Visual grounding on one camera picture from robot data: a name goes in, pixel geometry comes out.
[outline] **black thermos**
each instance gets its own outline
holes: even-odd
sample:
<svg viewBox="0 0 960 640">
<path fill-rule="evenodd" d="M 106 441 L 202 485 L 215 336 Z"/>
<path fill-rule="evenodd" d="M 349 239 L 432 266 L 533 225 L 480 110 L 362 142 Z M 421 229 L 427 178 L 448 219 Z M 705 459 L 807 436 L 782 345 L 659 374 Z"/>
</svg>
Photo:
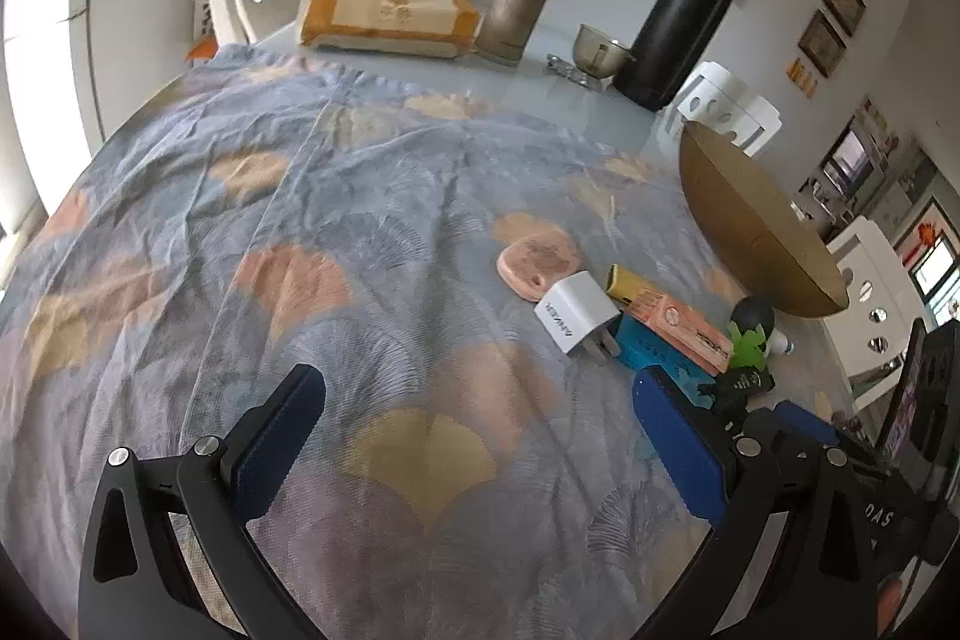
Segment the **black thermos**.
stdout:
<svg viewBox="0 0 960 640">
<path fill-rule="evenodd" d="M 733 0 L 656 0 L 613 87 L 658 112 L 677 95 Z"/>
</svg>

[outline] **silver bolt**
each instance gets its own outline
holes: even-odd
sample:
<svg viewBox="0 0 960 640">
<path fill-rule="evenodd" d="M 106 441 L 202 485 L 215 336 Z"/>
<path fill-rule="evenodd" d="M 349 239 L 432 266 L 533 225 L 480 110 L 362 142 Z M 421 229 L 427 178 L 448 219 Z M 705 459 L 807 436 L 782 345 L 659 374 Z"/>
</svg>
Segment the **silver bolt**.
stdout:
<svg viewBox="0 0 960 640">
<path fill-rule="evenodd" d="M 107 457 L 107 463 L 112 467 L 118 467 L 128 458 L 130 458 L 130 451 L 126 448 L 117 448 Z"/>
<path fill-rule="evenodd" d="M 760 456 L 760 452 L 763 449 L 760 447 L 760 442 L 757 442 L 755 439 L 750 437 L 741 437 L 736 442 L 736 452 L 740 453 L 740 456 L 747 456 L 747 458 L 755 458 Z"/>
<path fill-rule="evenodd" d="M 830 448 L 827 451 L 827 461 L 833 464 L 835 467 L 843 467 L 847 465 L 847 454 L 841 451 L 839 448 Z"/>
<path fill-rule="evenodd" d="M 220 447 L 220 441 L 216 437 L 201 437 L 193 443 L 193 452 L 197 456 L 210 456 L 217 452 Z"/>
</svg>

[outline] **picture frame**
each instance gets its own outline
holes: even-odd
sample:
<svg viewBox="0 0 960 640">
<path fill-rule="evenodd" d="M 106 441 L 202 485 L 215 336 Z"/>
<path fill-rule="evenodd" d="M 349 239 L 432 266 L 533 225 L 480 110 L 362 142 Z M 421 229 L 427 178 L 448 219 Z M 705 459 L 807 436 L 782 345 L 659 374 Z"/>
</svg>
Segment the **picture frame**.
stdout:
<svg viewBox="0 0 960 640">
<path fill-rule="evenodd" d="M 819 73 L 829 78 L 847 54 L 847 43 L 837 33 L 827 15 L 818 9 L 800 37 L 800 50 Z"/>
<path fill-rule="evenodd" d="M 840 28 L 847 36 L 856 34 L 861 20 L 867 11 L 867 4 L 863 0 L 824 0 L 824 5 L 836 18 Z"/>
</svg>

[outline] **brown cardboard box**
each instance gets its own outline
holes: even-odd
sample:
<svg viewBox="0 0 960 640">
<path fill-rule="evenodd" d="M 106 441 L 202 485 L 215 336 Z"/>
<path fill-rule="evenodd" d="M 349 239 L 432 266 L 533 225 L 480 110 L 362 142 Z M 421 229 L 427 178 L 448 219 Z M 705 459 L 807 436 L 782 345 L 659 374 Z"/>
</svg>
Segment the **brown cardboard box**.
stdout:
<svg viewBox="0 0 960 640">
<path fill-rule="evenodd" d="M 850 306 L 840 269 L 757 162 L 699 122 L 683 126 L 680 180 L 694 220 L 747 290 L 776 309 L 824 317 Z"/>
</svg>

